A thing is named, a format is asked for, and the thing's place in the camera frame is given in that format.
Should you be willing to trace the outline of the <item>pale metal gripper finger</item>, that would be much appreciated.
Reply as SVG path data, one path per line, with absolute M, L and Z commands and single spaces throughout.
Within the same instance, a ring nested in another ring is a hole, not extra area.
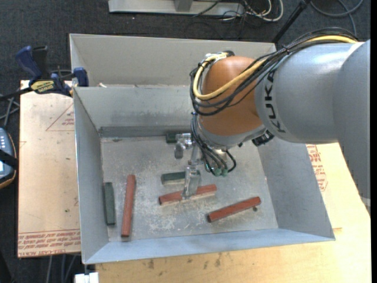
M 191 168 L 187 167 L 184 178 L 184 188 L 182 191 L 182 198 L 188 199 L 191 196 Z
M 191 195 L 195 195 L 197 193 L 197 189 L 200 186 L 201 182 L 201 174 L 199 170 L 195 170 L 191 174 Z

